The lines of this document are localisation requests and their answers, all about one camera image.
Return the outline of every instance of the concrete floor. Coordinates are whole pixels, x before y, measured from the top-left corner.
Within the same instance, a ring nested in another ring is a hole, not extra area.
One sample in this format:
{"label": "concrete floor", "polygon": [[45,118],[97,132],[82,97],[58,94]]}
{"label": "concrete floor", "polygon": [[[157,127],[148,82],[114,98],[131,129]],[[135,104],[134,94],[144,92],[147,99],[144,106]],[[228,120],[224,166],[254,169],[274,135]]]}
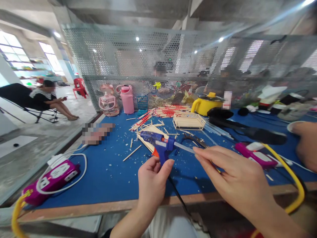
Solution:
{"label": "concrete floor", "polygon": [[[0,159],[0,195],[8,191],[19,178],[32,169],[41,159],[54,150],[59,143],[65,140],[82,123],[88,121],[95,114],[90,99],[84,99],[81,96],[79,96],[79,99],[75,99],[71,87],[59,88],[57,95],[59,97],[68,96],[68,100],[65,104],[69,107],[71,112],[80,116],[79,120],[67,121],[64,116],[60,116],[59,122],[55,124],[44,120],[40,120],[39,124],[34,124],[36,119],[34,116],[0,99],[1,107],[27,122],[27,124],[23,124],[8,116],[20,129],[2,136],[2,138],[8,141],[19,135],[38,137],[38,139],[28,145]],[[96,123],[100,122],[103,118],[104,116],[99,118]],[[69,150],[76,149],[80,144],[81,138],[79,138]],[[301,208],[292,215],[293,219],[313,236],[317,235],[315,228],[317,209],[315,204],[315,197],[310,196],[308,202],[305,202]],[[236,231],[249,230],[252,227],[240,214],[224,202],[191,205],[189,206],[189,210],[191,212],[200,213],[204,224],[211,233],[211,237],[222,237],[223,234],[234,234]],[[102,219],[101,233],[113,227],[125,214],[126,212],[106,214]],[[94,232],[100,218],[101,216],[93,216],[54,222]],[[0,238],[13,237],[14,235],[11,232],[3,232],[0,230]],[[30,235],[30,237],[53,238],[52,236],[43,235]]]}

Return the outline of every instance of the yellow cable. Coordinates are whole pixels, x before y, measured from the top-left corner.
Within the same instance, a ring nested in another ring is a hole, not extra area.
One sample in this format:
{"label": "yellow cable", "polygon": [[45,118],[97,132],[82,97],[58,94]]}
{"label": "yellow cable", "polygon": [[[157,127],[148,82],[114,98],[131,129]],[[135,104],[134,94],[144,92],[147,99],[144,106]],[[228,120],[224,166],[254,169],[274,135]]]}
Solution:
{"label": "yellow cable", "polygon": [[19,199],[17,200],[16,202],[16,205],[13,209],[13,213],[12,213],[12,221],[11,221],[11,228],[12,228],[12,231],[14,233],[14,235],[17,237],[17,238],[29,238],[28,236],[26,236],[24,234],[24,232],[21,230],[20,226],[19,226],[19,223],[18,223],[18,217],[20,215],[20,212],[23,208],[23,203],[25,204],[24,202],[24,198],[28,196],[27,194],[19,197]]}
{"label": "yellow cable", "polygon": [[[294,172],[288,166],[288,164],[285,163],[285,161],[267,144],[262,143],[262,145],[264,145],[264,147],[267,148],[275,156],[275,158],[284,166],[284,168],[291,175],[291,177],[293,178],[293,180],[295,181],[295,184],[297,186],[298,196],[297,196],[296,200],[291,205],[289,205],[287,208],[285,208],[285,212],[287,214],[289,214],[289,213],[293,212],[294,210],[296,210],[303,203],[303,201],[305,199],[304,188],[303,188],[301,182],[299,181],[299,179],[297,178],[297,176],[294,174]],[[251,238],[255,238],[258,234],[259,234],[259,231],[255,230],[252,233]]]}

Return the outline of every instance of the woman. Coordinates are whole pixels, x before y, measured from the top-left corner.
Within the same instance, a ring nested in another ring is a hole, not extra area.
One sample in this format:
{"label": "woman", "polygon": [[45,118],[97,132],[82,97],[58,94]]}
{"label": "woman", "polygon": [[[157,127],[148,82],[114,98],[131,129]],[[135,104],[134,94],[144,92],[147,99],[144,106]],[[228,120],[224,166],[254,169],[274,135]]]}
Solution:
{"label": "woman", "polygon": [[42,107],[44,110],[55,108],[59,113],[67,117],[69,121],[75,121],[79,116],[73,115],[69,109],[64,105],[63,101],[67,97],[56,98],[55,84],[50,80],[44,80],[40,88],[34,89],[30,93],[30,97],[35,99],[35,103]]}

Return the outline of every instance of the metal mesh fence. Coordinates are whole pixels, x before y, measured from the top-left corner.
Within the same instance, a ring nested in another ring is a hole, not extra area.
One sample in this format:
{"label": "metal mesh fence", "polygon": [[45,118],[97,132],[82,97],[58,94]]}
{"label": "metal mesh fence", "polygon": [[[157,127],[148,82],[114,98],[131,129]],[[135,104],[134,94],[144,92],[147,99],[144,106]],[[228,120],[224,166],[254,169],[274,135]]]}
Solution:
{"label": "metal mesh fence", "polygon": [[314,36],[275,43],[282,36],[235,36],[219,42],[220,33],[210,31],[96,24],[64,25],[63,30],[96,110],[102,84],[131,85],[135,109],[136,97],[148,96],[153,108],[191,104],[210,91],[218,96],[232,91],[233,104],[244,105],[267,84],[317,96]]}

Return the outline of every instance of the yellow electric cooker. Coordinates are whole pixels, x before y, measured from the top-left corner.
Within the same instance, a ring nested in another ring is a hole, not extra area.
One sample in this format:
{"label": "yellow electric cooker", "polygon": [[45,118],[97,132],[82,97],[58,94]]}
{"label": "yellow electric cooker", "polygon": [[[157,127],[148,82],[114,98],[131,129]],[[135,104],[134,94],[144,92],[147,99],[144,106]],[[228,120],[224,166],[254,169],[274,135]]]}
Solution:
{"label": "yellow electric cooker", "polygon": [[191,112],[197,112],[202,116],[207,116],[207,112],[214,107],[222,107],[222,102],[224,100],[217,97],[215,93],[210,92],[207,96],[199,96],[197,100],[194,101]]}

